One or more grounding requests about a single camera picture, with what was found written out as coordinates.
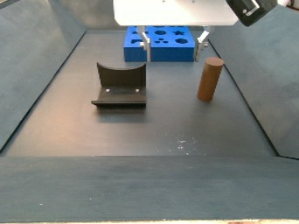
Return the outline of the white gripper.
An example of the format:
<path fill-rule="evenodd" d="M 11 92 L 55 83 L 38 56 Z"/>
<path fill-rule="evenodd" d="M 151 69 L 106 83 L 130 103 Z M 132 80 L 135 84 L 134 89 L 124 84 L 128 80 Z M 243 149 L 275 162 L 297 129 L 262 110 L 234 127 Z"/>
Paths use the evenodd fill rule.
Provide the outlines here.
<path fill-rule="evenodd" d="M 234 25 L 239 20 L 226 0 L 114 0 L 114 12 L 122 26 L 143 25 L 136 29 L 147 61 L 151 61 L 147 25 L 203 26 L 194 54 L 195 61 L 199 61 L 206 38 L 211 33 L 210 27 L 205 25 Z"/>

